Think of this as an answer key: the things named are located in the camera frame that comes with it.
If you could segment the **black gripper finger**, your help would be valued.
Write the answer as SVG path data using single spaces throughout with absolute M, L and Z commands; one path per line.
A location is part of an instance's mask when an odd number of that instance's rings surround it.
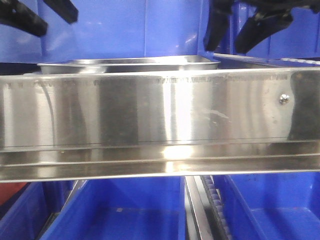
M 79 11 L 70 0 L 43 0 L 43 2 L 68 24 L 78 21 Z
M 288 28 L 293 22 L 289 11 L 256 12 L 242 26 L 234 43 L 235 51 L 246 54 L 275 33 Z
M 229 28 L 231 4 L 210 4 L 206 28 L 206 51 L 215 51 Z
M 0 1 L 0 23 L 36 37 L 44 36 L 48 30 L 47 22 L 18 0 Z

